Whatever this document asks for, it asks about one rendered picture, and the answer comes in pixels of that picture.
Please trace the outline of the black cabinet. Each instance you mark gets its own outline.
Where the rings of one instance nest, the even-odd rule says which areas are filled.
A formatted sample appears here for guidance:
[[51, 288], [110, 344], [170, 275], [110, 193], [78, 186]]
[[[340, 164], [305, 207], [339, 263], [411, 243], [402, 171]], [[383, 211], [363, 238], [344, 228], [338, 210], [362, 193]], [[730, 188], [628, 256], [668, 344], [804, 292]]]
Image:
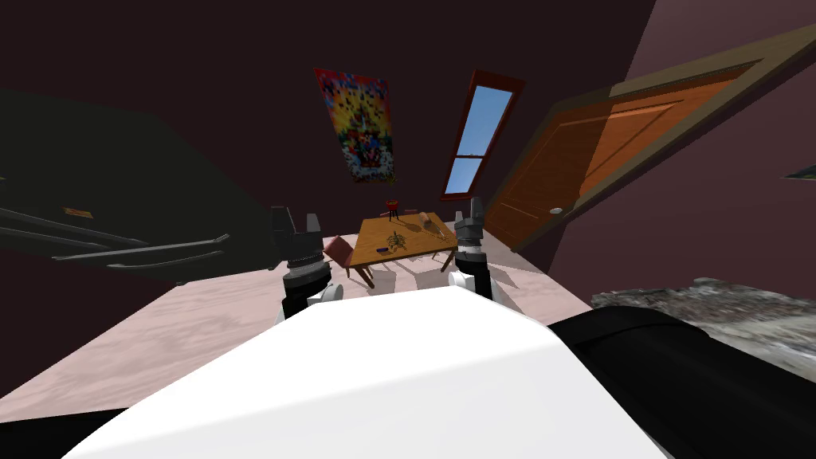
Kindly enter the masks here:
[[269, 211], [151, 114], [0, 89], [0, 259], [185, 284], [280, 264]]

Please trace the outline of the wooden table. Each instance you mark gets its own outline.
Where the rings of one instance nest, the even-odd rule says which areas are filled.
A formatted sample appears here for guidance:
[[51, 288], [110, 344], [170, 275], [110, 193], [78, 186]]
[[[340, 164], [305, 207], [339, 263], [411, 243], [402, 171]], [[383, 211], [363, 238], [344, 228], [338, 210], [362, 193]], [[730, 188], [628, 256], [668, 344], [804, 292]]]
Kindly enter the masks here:
[[435, 212], [368, 218], [356, 234], [349, 268], [373, 288], [368, 272], [372, 265], [441, 253], [447, 256], [440, 268], [443, 272], [456, 251], [455, 235]]

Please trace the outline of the red chair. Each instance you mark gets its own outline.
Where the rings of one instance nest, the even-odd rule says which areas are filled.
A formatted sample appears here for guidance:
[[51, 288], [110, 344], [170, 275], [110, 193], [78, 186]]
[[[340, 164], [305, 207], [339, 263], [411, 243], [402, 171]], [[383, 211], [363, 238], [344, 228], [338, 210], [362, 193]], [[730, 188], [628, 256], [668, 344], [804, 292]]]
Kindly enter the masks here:
[[324, 248], [327, 255], [338, 266], [345, 269], [347, 276], [350, 276], [350, 263], [354, 249], [341, 236], [333, 237]]

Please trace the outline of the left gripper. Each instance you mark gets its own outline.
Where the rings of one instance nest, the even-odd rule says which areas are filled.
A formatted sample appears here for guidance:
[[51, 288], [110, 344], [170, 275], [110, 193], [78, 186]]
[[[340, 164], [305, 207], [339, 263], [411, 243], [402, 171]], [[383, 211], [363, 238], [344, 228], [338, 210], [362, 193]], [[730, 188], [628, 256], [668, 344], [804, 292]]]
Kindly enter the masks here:
[[306, 232], [296, 233], [288, 207], [272, 206], [270, 230], [283, 261], [313, 263], [324, 258], [324, 238], [316, 214], [307, 214]]

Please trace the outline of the red-framed window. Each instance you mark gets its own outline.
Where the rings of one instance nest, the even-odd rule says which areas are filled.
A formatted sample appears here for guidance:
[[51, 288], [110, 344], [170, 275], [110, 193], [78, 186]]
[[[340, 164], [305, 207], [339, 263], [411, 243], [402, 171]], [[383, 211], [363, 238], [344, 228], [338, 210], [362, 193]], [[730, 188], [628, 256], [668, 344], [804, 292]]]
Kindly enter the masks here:
[[478, 179], [526, 86], [519, 78], [473, 71], [440, 199], [473, 196]]

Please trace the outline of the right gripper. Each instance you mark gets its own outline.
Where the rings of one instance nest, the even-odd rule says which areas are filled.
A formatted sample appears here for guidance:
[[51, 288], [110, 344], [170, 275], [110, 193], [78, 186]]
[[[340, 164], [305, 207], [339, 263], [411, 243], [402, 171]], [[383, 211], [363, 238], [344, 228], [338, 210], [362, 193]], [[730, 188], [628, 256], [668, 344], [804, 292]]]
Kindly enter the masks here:
[[457, 215], [454, 222], [454, 233], [458, 247], [481, 247], [481, 241], [484, 238], [484, 216], [481, 199], [478, 197], [471, 198], [470, 217], [464, 218], [462, 215]]

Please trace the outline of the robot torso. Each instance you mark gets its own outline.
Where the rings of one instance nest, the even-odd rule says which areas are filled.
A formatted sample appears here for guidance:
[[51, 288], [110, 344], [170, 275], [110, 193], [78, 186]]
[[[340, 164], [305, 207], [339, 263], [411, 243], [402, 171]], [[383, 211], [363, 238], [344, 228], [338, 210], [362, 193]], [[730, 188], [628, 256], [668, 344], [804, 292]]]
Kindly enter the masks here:
[[63, 459], [673, 459], [550, 329], [464, 288], [317, 303]]

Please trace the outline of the colourful wall picture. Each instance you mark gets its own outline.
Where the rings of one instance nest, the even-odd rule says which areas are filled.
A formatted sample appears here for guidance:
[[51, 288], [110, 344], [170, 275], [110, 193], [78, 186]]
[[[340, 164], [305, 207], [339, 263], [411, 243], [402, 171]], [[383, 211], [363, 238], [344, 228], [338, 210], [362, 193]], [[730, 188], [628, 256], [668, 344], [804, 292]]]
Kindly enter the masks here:
[[326, 69], [314, 72], [353, 182], [395, 183], [387, 81]]

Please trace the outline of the brown wooden door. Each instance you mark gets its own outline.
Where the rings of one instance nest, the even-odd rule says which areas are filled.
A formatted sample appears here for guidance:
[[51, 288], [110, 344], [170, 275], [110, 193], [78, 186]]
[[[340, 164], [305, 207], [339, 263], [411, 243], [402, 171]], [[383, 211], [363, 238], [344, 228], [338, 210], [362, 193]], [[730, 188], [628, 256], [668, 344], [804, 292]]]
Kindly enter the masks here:
[[[508, 177], [484, 229], [516, 249], [682, 138], [732, 96], [754, 61], [560, 106]], [[549, 214], [551, 208], [561, 214]]]

